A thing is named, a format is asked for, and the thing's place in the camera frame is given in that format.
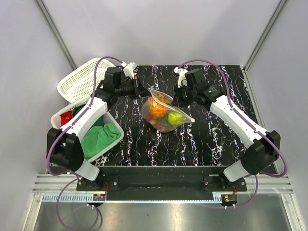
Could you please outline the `orange fake pineapple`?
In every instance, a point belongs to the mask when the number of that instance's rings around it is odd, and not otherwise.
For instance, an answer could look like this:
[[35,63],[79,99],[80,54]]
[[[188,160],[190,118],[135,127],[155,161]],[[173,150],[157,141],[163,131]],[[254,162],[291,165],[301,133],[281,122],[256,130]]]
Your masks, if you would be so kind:
[[147,107],[148,107],[149,113],[154,118],[161,118],[168,111],[168,108],[165,107],[164,105],[160,104],[159,102],[167,104],[165,97],[162,96],[162,95],[157,94],[154,97],[150,97],[148,99],[148,106]]

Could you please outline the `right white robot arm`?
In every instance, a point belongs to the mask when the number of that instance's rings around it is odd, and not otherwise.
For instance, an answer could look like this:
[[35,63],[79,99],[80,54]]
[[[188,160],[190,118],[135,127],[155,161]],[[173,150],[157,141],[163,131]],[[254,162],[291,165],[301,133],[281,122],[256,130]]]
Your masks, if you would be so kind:
[[278,159],[280,135],[276,131],[268,132],[254,123],[233,102],[228,101],[223,88],[208,84],[174,86],[174,106],[186,107],[193,102],[222,119],[246,148],[240,160],[224,169],[223,176],[218,179],[222,190],[231,190],[238,179],[257,175]]

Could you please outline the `polka dot zip top bag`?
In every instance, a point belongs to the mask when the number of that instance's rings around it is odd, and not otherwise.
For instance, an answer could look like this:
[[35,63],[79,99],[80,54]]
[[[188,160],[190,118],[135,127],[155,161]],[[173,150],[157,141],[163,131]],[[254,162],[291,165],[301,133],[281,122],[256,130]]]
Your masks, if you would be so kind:
[[163,92],[149,89],[150,96],[141,107],[140,115],[160,132],[171,132],[183,124],[194,123],[195,119],[172,106],[173,98]]

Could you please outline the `green fake pear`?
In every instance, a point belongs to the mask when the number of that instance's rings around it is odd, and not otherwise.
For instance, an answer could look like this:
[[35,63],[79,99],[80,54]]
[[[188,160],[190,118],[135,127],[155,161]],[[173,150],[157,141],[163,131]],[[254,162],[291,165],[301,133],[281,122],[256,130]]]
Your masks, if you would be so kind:
[[168,114],[168,122],[172,126],[178,126],[183,122],[183,116],[176,111],[171,111]]

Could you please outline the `red fake pepper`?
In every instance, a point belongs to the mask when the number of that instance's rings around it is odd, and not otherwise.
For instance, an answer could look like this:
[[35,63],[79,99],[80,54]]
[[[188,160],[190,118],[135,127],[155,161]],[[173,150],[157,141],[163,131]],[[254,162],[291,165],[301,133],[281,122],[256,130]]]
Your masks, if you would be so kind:
[[156,124],[156,119],[150,113],[146,114],[144,119],[152,125]]

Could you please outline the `red fake cherry bunch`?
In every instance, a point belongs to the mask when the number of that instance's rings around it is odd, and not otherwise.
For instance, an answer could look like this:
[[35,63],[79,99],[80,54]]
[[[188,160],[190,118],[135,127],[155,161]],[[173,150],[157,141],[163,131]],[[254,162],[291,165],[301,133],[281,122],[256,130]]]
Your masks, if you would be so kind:
[[169,132],[173,129],[167,120],[157,120],[153,127],[160,132]]

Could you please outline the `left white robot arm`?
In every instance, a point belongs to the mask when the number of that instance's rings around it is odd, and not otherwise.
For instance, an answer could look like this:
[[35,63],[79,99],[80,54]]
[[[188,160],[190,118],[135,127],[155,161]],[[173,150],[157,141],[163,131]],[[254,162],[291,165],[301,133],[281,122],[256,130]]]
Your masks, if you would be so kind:
[[87,185],[97,191],[103,187],[104,179],[98,167],[92,165],[84,157],[81,147],[87,131],[92,125],[117,102],[119,97],[139,99],[150,96],[150,92],[141,84],[137,77],[121,81],[102,80],[94,89],[92,97],[79,113],[59,129],[51,128],[47,134],[47,170],[53,176],[58,176],[51,170],[51,164],[65,169],[65,173],[87,179]]

